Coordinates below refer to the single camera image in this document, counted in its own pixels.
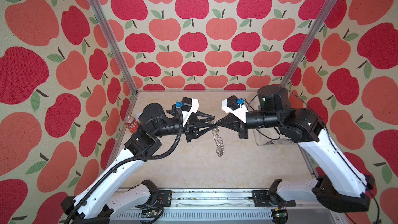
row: soda can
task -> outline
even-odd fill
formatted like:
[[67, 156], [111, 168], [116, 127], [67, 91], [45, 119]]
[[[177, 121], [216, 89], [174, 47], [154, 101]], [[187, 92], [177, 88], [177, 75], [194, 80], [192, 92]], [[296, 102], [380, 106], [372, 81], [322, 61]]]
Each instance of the soda can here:
[[137, 131], [138, 128], [138, 122], [135, 120], [134, 117], [132, 116], [127, 116], [125, 118], [125, 124], [127, 126], [127, 129], [131, 132], [134, 133]]

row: wall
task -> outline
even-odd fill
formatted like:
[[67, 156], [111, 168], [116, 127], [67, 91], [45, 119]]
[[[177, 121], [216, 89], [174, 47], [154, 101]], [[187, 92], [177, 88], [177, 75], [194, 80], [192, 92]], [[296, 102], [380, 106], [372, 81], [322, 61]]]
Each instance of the wall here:
[[103, 10], [124, 28], [116, 38], [139, 90], [255, 90], [281, 80], [323, 2], [109, 0]]
[[[398, 223], [398, 0], [346, 2], [343, 21], [317, 34], [321, 53], [315, 61], [306, 57], [299, 64], [302, 80], [291, 89], [327, 122], [352, 164], [375, 177], [372, 193], [381, 206], [382, 223]], [[303, 106], [291, 101], [294, 107]], [[376, 215], [374, 201], [369, 212], [349, 214], [356, 223], [368, 224]]]
[[1, 224], [64, 220], [123, 124], [130, 92], [85, 1], [0, 0]]

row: beige table surface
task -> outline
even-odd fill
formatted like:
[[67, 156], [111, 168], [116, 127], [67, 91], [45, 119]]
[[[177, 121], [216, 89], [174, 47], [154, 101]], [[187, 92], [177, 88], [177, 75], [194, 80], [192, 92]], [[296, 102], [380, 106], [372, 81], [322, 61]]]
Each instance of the beige table surface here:
[[[221, 109], [222, 100], [236, 95], [250, 101], [256, 92], [140, 92], [132, 116], [142, 112], [149, 103], [159, 103], [164, 111], [171, 109], [182, 97], [199, 100], [199, 111], [214, 115], [216, 120], [226, 113]], [[251, 104], [258, 105], [257, 98]], [[127, 130], [122, 147], [130, 138]], [[224, 139], [225, 152], [218, 157], [211, 131], [187, 143], [185, 135], [174, 152], [161, 160], [147, 161], [138, 168], [121, 187], [133, 187], [150, 179], [158, 187], [173, 188], [263, 188], [271, 186], [275, 179], [305, 181], [311, 175], [296, 144], [257, 146], [253, 130], [248, 139], [239, 139], [238, 133], [220, 128]], [[165, 152], [174, 142], [175, 136], [165, 136], [162, 146], [155, 153]]]

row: silver chain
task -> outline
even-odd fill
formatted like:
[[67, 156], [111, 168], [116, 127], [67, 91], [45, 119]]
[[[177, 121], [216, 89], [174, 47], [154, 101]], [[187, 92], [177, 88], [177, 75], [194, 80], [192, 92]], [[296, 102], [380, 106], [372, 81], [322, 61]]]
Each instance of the silver chain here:
[[212, 129], [211, 132], [213, 133], [214, 141], [216, 142], [216, 153], [219, 157], [224, 154], [224, 141], [222, 137], [218, 134], [220, 128], [217, 126], [216, 128]]

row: red soda can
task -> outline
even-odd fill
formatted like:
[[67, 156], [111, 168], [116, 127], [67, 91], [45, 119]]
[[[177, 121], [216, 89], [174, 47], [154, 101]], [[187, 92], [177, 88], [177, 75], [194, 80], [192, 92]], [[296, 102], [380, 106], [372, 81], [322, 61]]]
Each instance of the red soda can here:
[[127, 126], [127, 129], [131, 132], [134, 133], [137, 131], [138, 128], [138, 122], [135, 120], [134, 117], [132, 116], [127, 116], [125, 118], [125, 124]]

